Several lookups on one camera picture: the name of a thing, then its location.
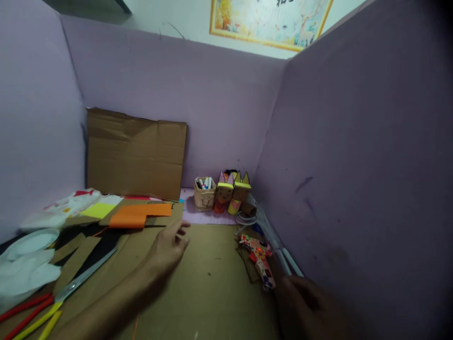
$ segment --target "white paper plate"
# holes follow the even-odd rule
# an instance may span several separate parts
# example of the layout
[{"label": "white paper plate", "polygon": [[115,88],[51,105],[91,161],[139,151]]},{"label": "white paper plate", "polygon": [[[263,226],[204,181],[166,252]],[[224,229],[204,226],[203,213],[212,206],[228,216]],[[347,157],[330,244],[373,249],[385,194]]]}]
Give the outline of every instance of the white paper plate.
[{"label": "white paper plate", "polygon": [[58,235],[57,229],[42,229],[28,234],[8,247],[6,250],[7,258],[14,261],[29,253],[44,250],[55,242]]}]

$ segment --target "pointed ears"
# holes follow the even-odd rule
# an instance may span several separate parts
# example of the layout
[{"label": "pointed ears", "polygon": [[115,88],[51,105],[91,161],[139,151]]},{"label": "pointed ears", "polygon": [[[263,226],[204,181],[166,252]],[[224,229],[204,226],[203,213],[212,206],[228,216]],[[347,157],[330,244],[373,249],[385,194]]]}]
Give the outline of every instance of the pointed ears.
[{"label": "pointed ears", "polygon": [[240,183],[241,182],[241,172],[238,171],[235,177],[235,183]]},{"label": "pointed ears", "polygon": [[245,175],[244,175],[244,178],[242,179],[242,182],[244,184],[249,184],[250,185],[249,174],[247,172],[245,172]]},{"label": "pointed ears", "polygon": [[220,172],[220,176],[218,177],[218,182],[225,183],[225,174],[223,173],[223,171]]},{"label": "pointed ears", "polygon": [[228,176],[228,181],[226,181],[226,182],[227,182],[227,184],[231,184],[231,185],[234,184],[233,174],[230,174],[230,176]]}]

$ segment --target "hand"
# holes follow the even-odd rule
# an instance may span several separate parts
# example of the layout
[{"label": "hand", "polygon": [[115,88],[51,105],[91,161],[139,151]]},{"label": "hand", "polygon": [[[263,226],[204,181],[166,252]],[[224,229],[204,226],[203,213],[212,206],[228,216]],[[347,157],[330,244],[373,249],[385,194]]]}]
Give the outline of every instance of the hand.
[{"label": "hand", "polygon": [[178,236],[185,235],[183,228],[188,227],[189,222],[175,221],[162,229],[138,270],[145,271],[145,275],[152,280],[168,277],[183,258],[189,245],[189,238]]},{"label": "hand", "polygon": [[283,285],[308,340],[350,339],[344,313],[313,281],[286,276]]}]

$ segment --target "pink paper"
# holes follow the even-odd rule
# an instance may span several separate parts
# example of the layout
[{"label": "pink paper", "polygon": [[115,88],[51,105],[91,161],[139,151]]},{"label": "pink paper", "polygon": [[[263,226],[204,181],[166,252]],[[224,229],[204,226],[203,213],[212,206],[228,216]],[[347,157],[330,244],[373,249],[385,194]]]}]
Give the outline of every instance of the pink paper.
[{"label": "pink paper", "polygon": [[193,188],[181,188],[180,200],[184,200],[183,220],[196,224],[226,224],[235,225],[235,217],[228,214],[227,210],[221,214],[214,211],[198,212],[193,202]]}]

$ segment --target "light purple surface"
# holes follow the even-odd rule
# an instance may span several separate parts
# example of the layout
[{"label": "light purple surface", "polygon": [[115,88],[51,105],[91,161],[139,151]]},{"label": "light purple surface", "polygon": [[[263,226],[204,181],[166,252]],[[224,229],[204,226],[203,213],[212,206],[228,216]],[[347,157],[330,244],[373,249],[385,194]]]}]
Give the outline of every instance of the light purple surface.
[{"label": "light purple surface", "polygon": [[84,107],[59,14],[0,1],[0,243],[20,222],[84,187]]},{"label": "light purple surface", "polygon": [[228,214],[225,210],[222,214],[217,214],[214,211],[210,212],[199,212],[195,207],[195,202],[193,201],[193,192],[194,189],[190,188],[181,188],[181,195],[179,199],[184,200],[184,212],[183,220],[186,220],[190,223],[197,224],[226,224],[226,225],[235,225],[235,217]]},{"label": "light purple surface", "polygon": [[183,187],[255,173],[285,60],[62,16],[86,106],[189,125]]},{"label": "light purple surface", "polygon": [[450,322],[451,41],[421,3],[375,1],[289,62],[253,183],[359,339]]}]

